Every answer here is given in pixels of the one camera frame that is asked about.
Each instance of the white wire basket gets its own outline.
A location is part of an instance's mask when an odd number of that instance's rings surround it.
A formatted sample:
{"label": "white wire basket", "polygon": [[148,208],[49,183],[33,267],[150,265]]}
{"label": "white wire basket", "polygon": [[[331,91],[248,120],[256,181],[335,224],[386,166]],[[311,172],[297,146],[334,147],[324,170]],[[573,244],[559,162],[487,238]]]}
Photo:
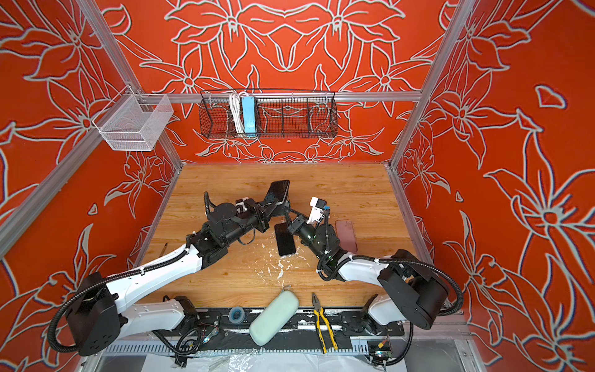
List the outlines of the white wire basket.
{"label": "white wire basket", "polygon": [[143,111],[134,95],[124,102],[97,129],[113,150],[151,151],[174,113],[167,95],[153,111]]}

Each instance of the pliers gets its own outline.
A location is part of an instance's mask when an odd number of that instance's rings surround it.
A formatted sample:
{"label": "pliers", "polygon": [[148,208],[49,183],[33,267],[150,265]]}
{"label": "pliers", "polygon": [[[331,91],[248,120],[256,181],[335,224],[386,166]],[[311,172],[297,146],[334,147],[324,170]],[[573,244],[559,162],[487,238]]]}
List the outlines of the pliers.
{"label": "pliers", "polygon": [[314,314],[316,314],[316,316],[317,316],[316,329],[318,330],[318,338],[320,338],[320,343],[322,344],[322,352],[324,354],[326,354],[327,347],[324,344],[324,337],[322,336],[322,331],[320,329],[320,318],[322,318],[322,320],[324,320],[324,324],[327,325],[328,333],[330,334],[331,341],[333,343],[333,348],[335,350],[339,350],[339,347],[337,346],[337,343],[334,340],[333,328],[331,327],[330,323],[328,322],[327,317],[324,316],[324,309],[320,305],[320,301],[318,300],[318,297],[316,297],[316,293],[312,293],[312,306],[314,306]]}

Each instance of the floral pattern wallpaper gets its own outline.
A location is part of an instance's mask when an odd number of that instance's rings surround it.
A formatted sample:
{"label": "floral pattern wallpaper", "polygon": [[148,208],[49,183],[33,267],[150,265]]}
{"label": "floral pattern wallpaper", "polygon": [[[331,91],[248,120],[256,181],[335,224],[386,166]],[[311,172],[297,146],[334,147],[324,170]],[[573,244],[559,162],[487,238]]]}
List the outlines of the floral pattern wallpaper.
{"label": "floral pattern wallpaper", "polygon": [[[1,224],[124,84],[74,0],[0,2],[0,67]],[[76,369],[50,349],[50,319],[89,274],[134,265],[175,172],[159,144],[95,149],[0,260],[0,371]]]}
{"label": "floral pattern wallpaper", "polygon": [[[77,367],[77,354],[49,347],[49,321],[86,276],[132,268],[175,172],[159,144],[123,152],[102,142],[83,163],[0,261],[1,371]],[[71,344],[65,327],[58,339]]]}
{"label": "floral pattern wallpaper", "polygon": [[477,1],[397,165],[488,371],[595,365],[594,24],[588,1]]}
{"label": "floral pattern wallpaper", "polygon": [[[456,0],[98,0],[148,93],[420,90]],[[186,162],[385,161],[413,102],[338,105],[334,139],[207,139],[196,104],[168,134]]]}
{"label": "floral pattern wallpaper", "polygon": [[0,224],[124,87],[74,0],[0,3]]}

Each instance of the phone case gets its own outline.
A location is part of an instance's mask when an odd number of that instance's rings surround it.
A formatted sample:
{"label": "phone case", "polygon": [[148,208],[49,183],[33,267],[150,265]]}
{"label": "phone case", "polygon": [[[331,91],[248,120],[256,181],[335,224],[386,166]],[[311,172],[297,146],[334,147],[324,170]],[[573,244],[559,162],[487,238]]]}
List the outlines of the phone case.
{"label": "phone case", "polygon": [[353,223],[349,220],[337,220],[335,226],[337,228],[337,237],[341,240],[341,248],[351,253],[357,253],[358,244],[355,240]]}

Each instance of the white cable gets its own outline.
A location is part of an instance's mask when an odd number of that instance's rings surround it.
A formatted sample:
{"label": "white cable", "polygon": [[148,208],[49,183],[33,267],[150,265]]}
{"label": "white cable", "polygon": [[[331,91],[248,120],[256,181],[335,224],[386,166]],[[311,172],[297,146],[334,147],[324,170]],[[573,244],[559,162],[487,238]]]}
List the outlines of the white cable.
{"label": "white cable", "polygon": [[240,96],[249,96],[246,92],[229,93],[229,109],[231,110],[231,116],[233,116],[233,122],[236,125],[237,133],[244,133],[244,123],[240,118]]}

